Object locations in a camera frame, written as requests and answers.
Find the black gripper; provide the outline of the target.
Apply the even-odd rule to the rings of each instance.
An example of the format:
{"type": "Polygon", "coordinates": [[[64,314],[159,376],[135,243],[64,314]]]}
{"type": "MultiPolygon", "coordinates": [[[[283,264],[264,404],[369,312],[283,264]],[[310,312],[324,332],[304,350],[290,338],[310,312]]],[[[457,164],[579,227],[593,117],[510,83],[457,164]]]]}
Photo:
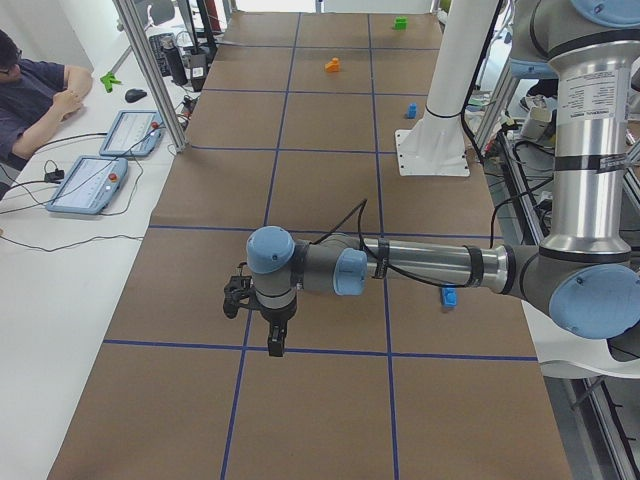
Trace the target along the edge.
{"type": "Polygon", "coordinates": [[[267,338],[268,353],[271,357],[283,357],[286,341],[286,324],[296,314],[296,294],[285,293],[271,297],[257,294],[262,317],[270,323],[267,338]]]}

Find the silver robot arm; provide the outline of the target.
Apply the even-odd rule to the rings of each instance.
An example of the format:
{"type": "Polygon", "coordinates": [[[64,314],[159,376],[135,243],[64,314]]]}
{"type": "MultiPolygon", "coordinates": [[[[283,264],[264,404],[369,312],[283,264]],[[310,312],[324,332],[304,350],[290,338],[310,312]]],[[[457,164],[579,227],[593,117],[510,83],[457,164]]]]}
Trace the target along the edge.
{"type": "Polygon", "coordinates": [[[559,78],[552,226],[538,246],[489,249],[327,234],[297,241],[263,227],[247,242],[249,275],[225,289],[224,311],[256,310],[282,356],[298,291],[359,295],[397,274],[437,287],[485,287],[527,301],[560,328],[609,339],[639,321],[639,277],[620,237],[631,67],[639,56],[635,1],[520,1],[512,64],[559,78]]]}

